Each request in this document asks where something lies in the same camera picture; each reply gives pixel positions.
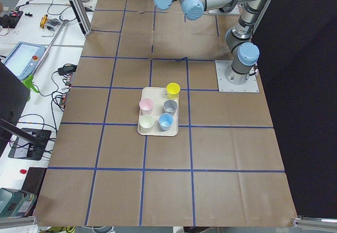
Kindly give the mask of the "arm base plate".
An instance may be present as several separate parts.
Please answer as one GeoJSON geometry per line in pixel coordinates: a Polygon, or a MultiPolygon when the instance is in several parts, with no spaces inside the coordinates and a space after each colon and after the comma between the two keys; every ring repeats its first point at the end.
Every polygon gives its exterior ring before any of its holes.
{"type": "Polygon", "coordinates": [[[219,92],[259,93],[257,75],[254,68],[248,74],[240,75],[232,70],[231,60],[216,60],[215,70],[219,92]]]}

